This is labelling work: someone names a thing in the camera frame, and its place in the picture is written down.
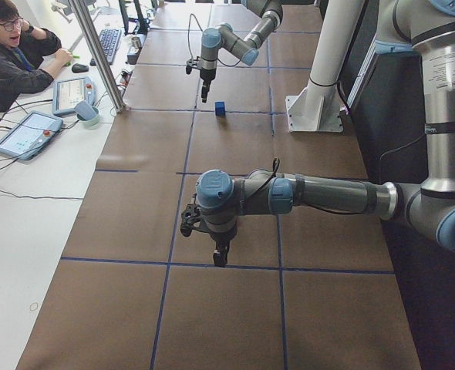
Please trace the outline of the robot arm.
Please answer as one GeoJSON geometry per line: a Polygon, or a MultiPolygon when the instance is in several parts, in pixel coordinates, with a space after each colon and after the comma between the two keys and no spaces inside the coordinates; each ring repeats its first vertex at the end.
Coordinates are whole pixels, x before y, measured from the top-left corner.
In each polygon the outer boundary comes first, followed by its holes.
{"type": "Polygon", "coordinates": [[[399,245],[426,245],[424,256],[455,263],[455,2],[381,1],[378,52],[418,52],[423,59],[426,125],[413,159],[428,173],[419,183],[368,182],[351,133],[338,137],[339,79],[362,12],[361,1],[331,1],[323,15],[305,88],[286,99],[288,132],[275,139],[276,160],[303,164],[316,176],[255,170],[231,177],[211,170],[192,180],[181,231],[210,234],[214,263],[224,266],[237,216],[281,214],[282,268],[339,270],[375,266],[379,220],[410,227],[399,245]]]}
{"type": "Polygon", "coordinates": [[[218,53],[226,50],[246,66],[251,66],[259,54],[259,49],[280,25],[283,9],[280,1],[247,0],[241,4],[260,18],[257,25],[242,39],[227,23],[221,23],[202,32],[201,54],[192,59],[191,68],[200,71],[202,80],[201,102],[206,103],[211,83],[217,73],[218,53]]]}

